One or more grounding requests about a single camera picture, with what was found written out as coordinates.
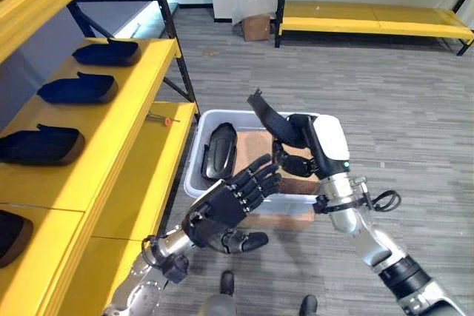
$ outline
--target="gray floor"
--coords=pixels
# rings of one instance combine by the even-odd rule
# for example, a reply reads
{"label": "gray floor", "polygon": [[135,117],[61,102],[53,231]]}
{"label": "gray floor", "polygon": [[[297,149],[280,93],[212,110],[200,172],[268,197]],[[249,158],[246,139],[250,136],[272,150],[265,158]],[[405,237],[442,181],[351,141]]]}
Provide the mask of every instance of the gray floor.
{"label": "gray floor", "polygon": [[[396,188],[404,197],[376,221],[474,312],[473,49],[458,58],[457,41],[341,34],[275,49],[244,42],[208,10],[178,10],[175,20],[203,112],[248,110],[260,87],[277,110],[338,116],[353,173],[370,178],[373,195]],[[176,66],[169,77],[178,78]],[[191,202],[181,181],[170,226]],[[308,293],[323,316],[403,315],[327,217],[304,231],[259,229],[270,243],[257,252],[189,255],[189,277],[167,288],[156,315],[195,315],[227,268],[241,316],[296,315]]]}

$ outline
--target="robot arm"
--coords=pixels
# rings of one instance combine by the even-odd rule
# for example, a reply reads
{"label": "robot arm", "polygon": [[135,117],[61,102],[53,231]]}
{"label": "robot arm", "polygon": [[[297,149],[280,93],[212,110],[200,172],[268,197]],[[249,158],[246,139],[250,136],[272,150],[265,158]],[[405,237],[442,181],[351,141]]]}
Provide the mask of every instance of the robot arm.
{"label": "robot arm", "polygon": [[[357,254],[382,279],[407,315],[436,312],[440,316],[467,316],[439,282],[372,223],[373,201],[365,182],[354,181],[348,175],[350,154],[337,118],[293,114],[284,119],[264,101],[259,90],[248,102],[274,137],[274,161],[291,174],[318,177],[324,194],[313,205],[315,212],[328,214],[337,231],[352,237]],[[313,158],[289,155],[282,144],[309,148]],[[387,195],[395,196],[396,192]]]}
{"label": "robot arm", "polygon": [[276,174],[278,165],[267,164],[270,161],[270,155],[262,156],[228,181],[216,182],[189,208],[182,227],[165,236],[145,238],[103,316],[150,316],[168,281],[179,283],[186,278],[186,253],[192,248],[236,254],[267,244],[263,232],[245,234],[236,227],[277,191],[281,176]]}

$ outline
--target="white plastic bin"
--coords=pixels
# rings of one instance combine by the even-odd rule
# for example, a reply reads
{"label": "white plastic bin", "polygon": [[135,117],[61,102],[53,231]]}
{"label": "white plastic bin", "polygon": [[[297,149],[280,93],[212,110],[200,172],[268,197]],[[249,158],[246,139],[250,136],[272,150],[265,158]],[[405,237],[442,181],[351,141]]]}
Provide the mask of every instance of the white plastic bin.
{"label": "white plastic bin", "polygon": [[[293,112],[280,112],[284,117]],[[189,168],[184,178],[184,191],[191,198],[198,198],[207,190],[209,185],[201,176],[201,165],[204,156],[204,145],[209,143],[210,135],[218,125],[229,122],[237,131],[265,130],[253,111],[241,110],[208,110],[199,120],[198,131],[195,134],[190,156]],[[259,214],[292,215],[304,214],[311,209],[315,202],[313,195],[272,194],[256,210]]]}

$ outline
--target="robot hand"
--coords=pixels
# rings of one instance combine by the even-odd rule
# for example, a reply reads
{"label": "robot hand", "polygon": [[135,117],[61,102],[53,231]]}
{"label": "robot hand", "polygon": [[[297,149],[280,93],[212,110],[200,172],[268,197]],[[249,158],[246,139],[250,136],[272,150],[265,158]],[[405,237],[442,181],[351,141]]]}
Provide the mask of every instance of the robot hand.
{"label": "robot hand", "polygon": [[278,191],[278,164],[267,164],[270,161],[270,155],[261,156],[233,178],[218,181],[190,207],[182,228],[197,247],[235,254],[268,243],[263,232],[247,235],[236,227],[265,197]]}
{"label": "robot hand", "polygon": [[210,247],[222,253],[249,252],[268,243],[263,232],[248,235],[237,225],[278,189],[278,165],[264,155],[229,179],[209,188],[187,211],[182,227],[144,239],[129,275],[115,290],[103,316],[149,316],[168,281],[181,282],[189,266],[185,253]]}
{"label": "robot hand", "polygon": [[[248,102],[273,136],[274,161],[290,174],[318,177],[321,194],[313,204],[315,213],[328,214],[336,231],[352,237],[356,253],[395,295],[406,315],[467,316],[438,281],[372,222],[370,210],[393,210],[400,204],[400,195],[388,190],[371,200],[365,180],[349,176],[349,149],[337,118],[308,114],[284,118],[267,104],[260,90]],[[282,144],[308,148],[312,157],[290,155]],[[391,197],[389,203],[377,204],[387,197]]]}

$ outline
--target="brown cardboard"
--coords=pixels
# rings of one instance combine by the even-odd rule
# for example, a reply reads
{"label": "brown cardboard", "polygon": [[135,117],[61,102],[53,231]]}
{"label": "brown cardboard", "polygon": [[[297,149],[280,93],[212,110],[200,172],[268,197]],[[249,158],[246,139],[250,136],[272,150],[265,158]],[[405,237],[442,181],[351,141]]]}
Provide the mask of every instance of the brown cardboard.
{"label": "brown cardboard", "polygon": [[242,21],[245,41],[267,40],[270,36],[270,15],[249,16]]}
{"label": "brown cardboard", "polygon": [[[266,153],[272,152],[272,136],[266,131],[237,132],[236,164],[233,174],[240,172],[255,159]],[[284,146],[285,150],[292,155],[300,155],[310,158],[308,149],[296,149]],[[283,170],[278,171],[282,175],[279,191],[287,194],[314,194],[318,187],[316,176],[301,178],[290,175]],[[260,215],[252,212],[242,221],[242,226],[275,226],[283,229],[307,229],[316,219],[310,206],[308,210],[300,215]]]}
{"label": "brown cardboard", "polygon": [[[255,159],[266,153],[272,153],[272,136],[267,131],[237,132],[237,155],[234,174],[247,167]],[[308,149],[296,149],[284,145],[284,149],[291,155],[311,158]],[[310,178],[297,177],[286,173],[282,169],[278,171],[281,176],[279,191],[285,194],[312,195],[318,189],[316,176]]]}
{"label": "brown cardboard", "polygon": [[315,220],[316,215],[310,209],[308,209],[306,213],[298,216],[259,215],[252,212],[239,224],[239,227],[254,228],[255,226],[274,226],[282,229],[301,230],[310,227],[311,223]]}

